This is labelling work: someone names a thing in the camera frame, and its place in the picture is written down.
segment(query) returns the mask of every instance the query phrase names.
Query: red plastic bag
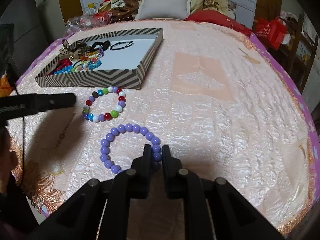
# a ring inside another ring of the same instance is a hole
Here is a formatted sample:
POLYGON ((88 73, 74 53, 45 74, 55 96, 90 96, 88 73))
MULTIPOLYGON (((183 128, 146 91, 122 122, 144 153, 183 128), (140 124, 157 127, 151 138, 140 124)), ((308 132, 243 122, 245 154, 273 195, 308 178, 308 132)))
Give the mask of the red plastic bag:
POLYGON ((259 18, 255 34, 267 47, 278 50, 287 28, 279 20, 278 17, 268 22, 263 18, 259 18))

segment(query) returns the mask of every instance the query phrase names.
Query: green bead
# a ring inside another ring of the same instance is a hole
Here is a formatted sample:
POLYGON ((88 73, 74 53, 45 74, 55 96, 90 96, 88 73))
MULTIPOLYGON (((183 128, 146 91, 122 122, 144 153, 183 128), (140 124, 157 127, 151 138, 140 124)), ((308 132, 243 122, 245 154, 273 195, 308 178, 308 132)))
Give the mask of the green bead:
POLYGON ((115 111, 115 110, 112 110, 112 111, 110 112, 110 114, 111 114, 111 116, 112 116, 113 118, 116 118, 116 117, 118 116, 118 112, 115 111))

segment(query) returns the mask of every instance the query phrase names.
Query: multicolored beaded bracelet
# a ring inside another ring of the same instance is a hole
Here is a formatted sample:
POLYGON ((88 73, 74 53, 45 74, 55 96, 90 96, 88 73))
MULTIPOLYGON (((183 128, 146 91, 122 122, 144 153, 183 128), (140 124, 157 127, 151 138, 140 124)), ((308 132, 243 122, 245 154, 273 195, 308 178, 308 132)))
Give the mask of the multicolored beaded bracelet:
POLYGON ((108 87, 108 88, 103 88, 103 89, 99 89, 97 92, 94 91, 92 92, 92 96, 89 97, 89 100, 87 100, 85 102, 85 105, 83 107, 83 117, 86 120, 90 120, 91 122, 103 122, 105 120, 110 121, 112 118, 116 118, 118 116, 118 113, 122 112, 122 109, 125 106, 125 93, 122 91, 121 88, 117 88, 117 87, 108 87), (105 114, 99 114, 97 115, 93 115, 92 113, 89 114, 89 110, 90 110, 90 106, 92 105, 92 102, 98 98, 99 96, 102 95, 106 95, 108 93, 117 93, 119 95, 119 102, 118 105, 115 106, 115 109, 112 110, 110 113, 105 113, 105 114))
POLYGON ((141 133, 146 137, 148 141, 151 141, 151 143, 153 144, 153 160, 156 162, 153 163, 154 168, 157 168, 157 166, 159 166, 159 162, 162 160, 160 139, 158 137, 155 137, 153 133, 149 132, 147 127, 140 127, 140 125, 138 124, 132 125, 130 123, 126 124, 125 126, 121 124, 118 126, 118 128, 111 128, 110 133, 106 135, 106 138, 101 140, 102 147, 100 149, 100 160, 104 163, 104 166, 106 168, 111 169, 112 173, 119 174, 123 170, 121 170, 121 167, 119 165, 115 165, 115 163, 110 160, 110 157, 108 156, 110 149, 108 148, 108 146, 110 145, 110 142, 113 142, 115 137, 120 133, 132 131, 135 133, 141 133))

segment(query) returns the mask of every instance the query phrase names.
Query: blue beaded bracelet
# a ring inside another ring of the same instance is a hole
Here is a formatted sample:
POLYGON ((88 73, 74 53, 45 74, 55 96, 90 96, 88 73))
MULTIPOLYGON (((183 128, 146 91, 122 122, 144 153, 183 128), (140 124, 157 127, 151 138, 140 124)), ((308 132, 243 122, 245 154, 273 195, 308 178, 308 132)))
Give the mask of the blue beaded bracelet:
POLYGON ((154 168, 160 167, 159 162, 162 160, 160 139, 158 137, 155 137, 153 133, 149 132, 147 127, 140 127, 140 125, 138 124, 132 125, 130 123, 127 123, 125 126, 121 124, 118 126, 118 128, 111 128, 110 133, 106 135, 106 138, 101 140, 102 147, 100 149, 100 160, 104 163, 104 166, 106 168, 111 169, 112 173, 119 174, 123 170, 121 170, 121 167, 119 165, 115 165, 115 163, 112 160, 110 160, 110 157, 108 155, 110 149, 108 148, 108 146, 110 145, 110 142, 113 142, 115 137, 118 136, 120 133, 132 131, 135 133, 141 133, 143 136, 146 137, 148 141, 151 141, 151 143, 153 144, 153 160, 155 161, 153 163, 153 166, 154 168))

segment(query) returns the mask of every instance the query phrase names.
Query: white bead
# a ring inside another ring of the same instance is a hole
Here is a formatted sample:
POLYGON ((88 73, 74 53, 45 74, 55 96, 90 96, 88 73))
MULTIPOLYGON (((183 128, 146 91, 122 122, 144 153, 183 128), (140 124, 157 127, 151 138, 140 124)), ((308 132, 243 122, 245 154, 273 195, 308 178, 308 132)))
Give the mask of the white bead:
POLYGON ((123 91, 121 91, 121 92, 119 93, 119 96, 120 96, 120 97, 125 97, 125 93, 124 93, 123 91))
POLYGON ((121 112, 122 112, 122 107, 119 106, 119 105, 116 105, 116 106, 115 106, 115 110, 116 110, 118 113, 121 113, 121 112))
POLYGON ((96 115, 93 116, 92 120, 93 120, 93 122, 99 122, 99 118, 96 115))

